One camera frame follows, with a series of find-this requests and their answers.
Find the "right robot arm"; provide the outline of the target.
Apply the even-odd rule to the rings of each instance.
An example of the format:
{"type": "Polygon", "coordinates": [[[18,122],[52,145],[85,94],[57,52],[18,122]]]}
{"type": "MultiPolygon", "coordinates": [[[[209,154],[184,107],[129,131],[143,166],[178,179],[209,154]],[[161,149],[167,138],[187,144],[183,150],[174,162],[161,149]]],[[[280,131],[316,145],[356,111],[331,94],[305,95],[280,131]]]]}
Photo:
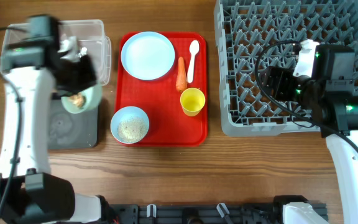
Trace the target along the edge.
{"type": "Polygon", "coordinates": [[[352,48],[313,40],[285,44],[298,47],[294,69],[269,66],[259,72],[268,52],[254,67],[260,92],[290,115],[320,128],[334,162],[345,223],[358,223],[358,95],[352,48]]]}

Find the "orange carrot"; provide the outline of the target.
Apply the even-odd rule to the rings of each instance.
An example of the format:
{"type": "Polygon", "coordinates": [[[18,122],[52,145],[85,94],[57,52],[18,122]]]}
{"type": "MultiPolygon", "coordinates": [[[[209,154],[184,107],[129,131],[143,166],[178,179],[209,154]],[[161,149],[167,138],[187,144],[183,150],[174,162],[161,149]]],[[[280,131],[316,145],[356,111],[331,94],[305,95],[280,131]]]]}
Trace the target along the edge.
{"type": "Polygon", "coordinates": [[[183,57],[178,58],[176,90],[182,93],[187,89],[185,60],[183,57]]]}

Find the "brown food scrap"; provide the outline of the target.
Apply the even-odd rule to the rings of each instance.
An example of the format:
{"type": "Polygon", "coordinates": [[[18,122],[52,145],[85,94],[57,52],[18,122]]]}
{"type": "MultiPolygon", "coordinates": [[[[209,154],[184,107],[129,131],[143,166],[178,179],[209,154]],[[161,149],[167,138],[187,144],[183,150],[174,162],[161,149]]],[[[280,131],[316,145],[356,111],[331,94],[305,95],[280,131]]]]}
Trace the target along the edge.
{"type": "Polygon", "coordinates": [[[68,98],[69,102],[72,103],[73,105],[75,105],[77,108],[82,108],[83,105],[85,104],[86,102],[86,99],[85,97],[81,94],[81,93],[78,93],[76,95],[71,95],[69,98],[68,98]]]}

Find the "white plastic spoon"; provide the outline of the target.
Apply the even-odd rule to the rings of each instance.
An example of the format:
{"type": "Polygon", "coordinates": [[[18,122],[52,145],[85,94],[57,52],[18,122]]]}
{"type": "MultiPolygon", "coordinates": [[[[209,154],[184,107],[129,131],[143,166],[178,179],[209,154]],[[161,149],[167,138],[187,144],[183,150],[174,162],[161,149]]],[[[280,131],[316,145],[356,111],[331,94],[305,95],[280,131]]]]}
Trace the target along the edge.
{"type": "Polygon", "coordinates": [[[189,51],[191,54],[191,58],[187,71],[187,82],[192,83],[194,79],[194,72],[195,72],[195,57],[197,53],[200,51],[200,44],[197,40],[193,40],[191,42],[189,51]]]}

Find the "clear plastic bin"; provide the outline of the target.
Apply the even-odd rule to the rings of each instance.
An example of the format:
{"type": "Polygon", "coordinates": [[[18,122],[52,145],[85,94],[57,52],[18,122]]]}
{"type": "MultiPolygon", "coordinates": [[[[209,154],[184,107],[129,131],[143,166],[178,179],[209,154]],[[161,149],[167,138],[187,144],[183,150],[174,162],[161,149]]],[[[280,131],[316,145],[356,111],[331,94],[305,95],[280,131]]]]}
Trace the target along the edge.
{"type": "MultiPolygon", "coordinates": [[[[11,24],[6,31],[2,52],[6,51],[9,44],[15,44],[27,37],[21,30],[30,30],[30,23],[36,24],[46,21],[47,16],[35,16],[28,18],[26,23],[11,24]]],[[[55,21],[58,24],[60,43],[67,47],[71,37],[77,40],[80,53],[90,57],[98,83],[105,86],[110,81],[111,73],[111,42],[104,32],[104,24],[99,19],[55,21]]]]}

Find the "grey dishwasher rack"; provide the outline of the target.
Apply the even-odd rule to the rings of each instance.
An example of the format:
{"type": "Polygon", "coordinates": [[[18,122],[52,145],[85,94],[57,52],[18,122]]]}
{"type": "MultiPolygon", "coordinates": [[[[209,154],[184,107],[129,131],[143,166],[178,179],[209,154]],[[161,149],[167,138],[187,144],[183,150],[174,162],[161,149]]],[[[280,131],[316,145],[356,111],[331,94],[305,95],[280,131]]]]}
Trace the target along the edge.
{"type": "Polygon", "coordinates": [[[273,44],[261,68],[294,68],[289,40],[311,39],[356,51],[358,94],[358,1],[218,1],[214,7],[219,59],[221,127],[228,136],[276,136],[313,127],[262,95],[254,76],[261,51],[273,44]]]}

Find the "green bowl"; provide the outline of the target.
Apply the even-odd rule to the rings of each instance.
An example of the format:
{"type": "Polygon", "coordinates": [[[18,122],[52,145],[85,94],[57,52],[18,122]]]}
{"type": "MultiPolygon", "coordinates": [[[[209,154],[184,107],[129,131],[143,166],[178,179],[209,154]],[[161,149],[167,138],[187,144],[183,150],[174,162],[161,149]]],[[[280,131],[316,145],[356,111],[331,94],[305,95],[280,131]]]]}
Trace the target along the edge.
{"type": "Polygon", "coordinates": [[[79,93],[81,93],[86,99],[82,108],[77,108],[75,105],[70,103],[68,100],[69,96],[61,97],[62,105],[69,113],[78,114],[97,108],[102,99],[103,91],[102,86],[97,83],[96,85],[91,86],[79,93]]]}

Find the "red strawberry snack wrapper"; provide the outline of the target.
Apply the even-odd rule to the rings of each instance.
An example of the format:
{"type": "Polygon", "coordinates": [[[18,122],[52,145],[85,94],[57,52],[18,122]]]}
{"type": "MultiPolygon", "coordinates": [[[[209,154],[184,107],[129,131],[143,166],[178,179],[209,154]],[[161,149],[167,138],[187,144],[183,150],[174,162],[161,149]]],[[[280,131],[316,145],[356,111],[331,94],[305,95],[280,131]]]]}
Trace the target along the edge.
{"type": "Polygon", "coordinates": [[[71,62],[79,62],[80,58],[87,55],[87,48],[82,47],[77,37],[71,36],[60,41],[58,54],[61,59],[71,62]]]}

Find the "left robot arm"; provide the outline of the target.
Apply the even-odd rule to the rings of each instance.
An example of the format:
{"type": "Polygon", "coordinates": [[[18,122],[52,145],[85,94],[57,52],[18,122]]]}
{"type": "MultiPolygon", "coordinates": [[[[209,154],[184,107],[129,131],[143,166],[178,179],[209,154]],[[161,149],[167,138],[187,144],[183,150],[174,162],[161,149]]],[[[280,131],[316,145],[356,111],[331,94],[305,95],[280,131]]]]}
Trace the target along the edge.
{"type": "Polygon", "coordinates": [[[102,89],[91,58],[75,37],[60,40],[60,21],[32,16],[26,37],[5,47],[0,79],[5,115],[0,153],[0,222],[112,223],[114,210],[103,196],[75,193],[50,172],[50,102],[58,95],[70,113],[98,107],[102,89]]]}

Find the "large light blue plate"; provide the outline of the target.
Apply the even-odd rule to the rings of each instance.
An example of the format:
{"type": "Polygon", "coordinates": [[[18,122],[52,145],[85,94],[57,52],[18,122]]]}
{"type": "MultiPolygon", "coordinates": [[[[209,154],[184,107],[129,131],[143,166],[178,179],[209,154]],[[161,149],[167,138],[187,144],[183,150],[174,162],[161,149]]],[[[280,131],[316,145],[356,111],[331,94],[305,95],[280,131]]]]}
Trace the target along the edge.
{"type": "Polygon", "coordinates": [[[158,32],[139,32],[125,41],[121,49],[124,70],[139,80],[163,77],[174,62],[173,44],[158,32]]]}

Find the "red serving tray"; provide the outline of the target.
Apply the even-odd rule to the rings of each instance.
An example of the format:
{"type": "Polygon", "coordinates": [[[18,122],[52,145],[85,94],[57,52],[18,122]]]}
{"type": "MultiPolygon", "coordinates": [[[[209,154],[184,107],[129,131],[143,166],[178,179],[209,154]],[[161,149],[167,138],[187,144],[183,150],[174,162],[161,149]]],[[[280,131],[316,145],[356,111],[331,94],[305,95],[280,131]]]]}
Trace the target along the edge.
{"type": "MultiPolygon", "coordinates": [[[[183,57],[188,65],[192,41],[200,43],[195,58],[195,78],[191,88],[208,95],[207,44],[196,32],[164,32],[173,44],[175,57],[183,57]]],[[[130,76],[118,60],[115,111],[127,106],[136,106],[147,114],[150,128],[138,146],[199,146],[208,135],[208,107],[196,116],[187,116],[180,104],[180,93],[176,90],[177,65],[163,77],[143,81],[130,76]]]]}

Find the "black waste tray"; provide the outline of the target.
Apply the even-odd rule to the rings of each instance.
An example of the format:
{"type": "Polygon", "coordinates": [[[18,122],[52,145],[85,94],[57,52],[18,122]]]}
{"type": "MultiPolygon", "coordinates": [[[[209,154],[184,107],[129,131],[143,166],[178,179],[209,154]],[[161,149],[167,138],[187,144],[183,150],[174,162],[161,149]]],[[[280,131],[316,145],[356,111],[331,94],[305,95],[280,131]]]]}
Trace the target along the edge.
{"type": "Polygon", "coordinates": [[[50,102],[49,150],[86,149],[98,144],[99,108],[72,114],[55,93],[50,102]]]}

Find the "yellow plastic cup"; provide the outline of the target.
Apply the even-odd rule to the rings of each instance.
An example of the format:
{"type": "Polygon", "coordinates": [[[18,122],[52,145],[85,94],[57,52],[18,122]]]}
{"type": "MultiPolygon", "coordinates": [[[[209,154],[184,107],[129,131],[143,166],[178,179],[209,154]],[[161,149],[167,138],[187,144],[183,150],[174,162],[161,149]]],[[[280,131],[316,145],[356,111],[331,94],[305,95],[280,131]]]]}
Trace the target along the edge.
{"type": "Polygon", "coordinates": [[[187,116],[196,116],[205,106],[206,97],[198,88],[188,88],[180,96],[180,104],[187,116]]]}

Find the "light blue bowl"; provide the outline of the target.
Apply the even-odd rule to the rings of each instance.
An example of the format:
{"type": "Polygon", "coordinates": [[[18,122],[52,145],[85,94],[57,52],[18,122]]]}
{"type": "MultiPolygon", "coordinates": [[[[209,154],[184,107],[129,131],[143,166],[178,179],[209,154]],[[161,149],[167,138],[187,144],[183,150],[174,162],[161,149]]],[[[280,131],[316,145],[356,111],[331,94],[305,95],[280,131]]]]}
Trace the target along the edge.
{"type": "Polygon", "coordinates": [[[119,109],[112,117],[110,130],[114,138],[123,144],[135,144],[147,135],[150,127],[149,117],[136,106],[119,109]]]}

